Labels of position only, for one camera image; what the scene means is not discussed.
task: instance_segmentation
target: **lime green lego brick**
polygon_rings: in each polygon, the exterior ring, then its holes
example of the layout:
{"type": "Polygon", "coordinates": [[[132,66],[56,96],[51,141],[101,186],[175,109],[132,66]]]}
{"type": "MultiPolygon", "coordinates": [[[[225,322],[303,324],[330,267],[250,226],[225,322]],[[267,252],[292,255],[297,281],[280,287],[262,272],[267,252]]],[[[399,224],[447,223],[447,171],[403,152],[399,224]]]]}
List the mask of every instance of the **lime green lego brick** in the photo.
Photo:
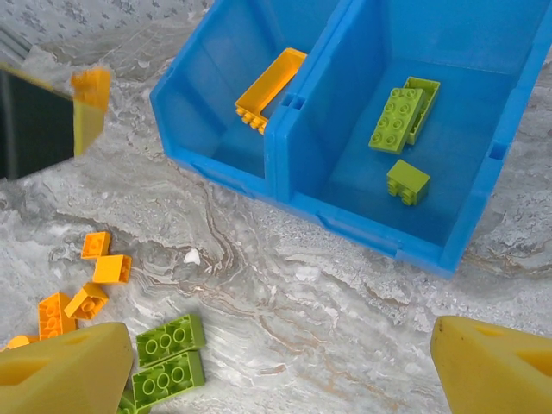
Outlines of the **lime green lego brick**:
{"type": "Polygon", "coordinates": [[[441,83],[435,80],[409,77],[405,82],[405,88],[423,89],[427,97],[406,140],[410,145],[414,145],[437,100],[441,83]]]}
{"type": "Polygon", "coordinates": [[[387,189],[392,196],[399,195],[406,205],[416,205],[424,198],[430,186],[430,176],[407,162],[397,161],[387,173],[387,189]]]}
{"type": "Polygon", "coordinates": [[[138,364],[150,367],[174,355],[205,346],[198,315],[186,315],[136,337],[138,364]]]}
{"type": "Polygon", "coordinates": [[[204,384],[199,352],[186,352],[132,376],[135,407],[143,410],[204,384]]]}
{"type": "Polygon", "coordinates": [[[423,89],[394,88],[372,134],[370,148],[400,154],[424,102],[423,89]]]}
{"type": "Polygon", "coordinates": [[[135,407],[135,394],[132,390],[125,390],[121,397],[121,402],[117,407],[116,414],[149,414],[150,408],[137,410],[135,407]]]}

